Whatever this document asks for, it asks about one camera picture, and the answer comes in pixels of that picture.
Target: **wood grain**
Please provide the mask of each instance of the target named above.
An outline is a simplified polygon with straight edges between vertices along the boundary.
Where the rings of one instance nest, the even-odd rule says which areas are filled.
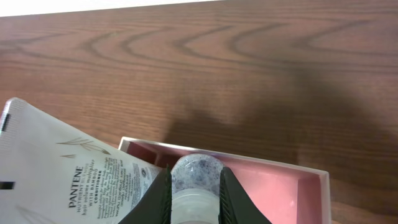
[[[0,101],[111,144],[327,170],[333,223],[398,223],[398,2],[246,0],[0,18]]]

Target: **pantene tube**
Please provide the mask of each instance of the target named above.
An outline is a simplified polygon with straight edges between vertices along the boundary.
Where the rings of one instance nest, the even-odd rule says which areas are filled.
[[[0,128],[0,223],[118,223],[159,173],[17,98]]]

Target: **brown wood tabletop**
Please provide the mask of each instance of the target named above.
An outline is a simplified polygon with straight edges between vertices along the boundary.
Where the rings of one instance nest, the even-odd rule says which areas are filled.
[[[398,1],[246,0],[0,18],[0,101],[321,170],[334,223],[398,223]]]

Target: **pink container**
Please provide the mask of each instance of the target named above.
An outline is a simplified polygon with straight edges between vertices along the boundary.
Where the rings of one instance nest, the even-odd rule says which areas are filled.
[[[282,162],[123,137],[119,150],[165,167],[182,156],[209,154],[231,168],[256,207],[273,224],[329,224],[329,173]]]

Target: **white cap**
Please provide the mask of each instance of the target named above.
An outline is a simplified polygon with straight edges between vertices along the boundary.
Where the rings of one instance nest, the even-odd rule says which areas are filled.
[[[185,189],[173,194],[171,224],[218,224],[220,200],[202,189]]]

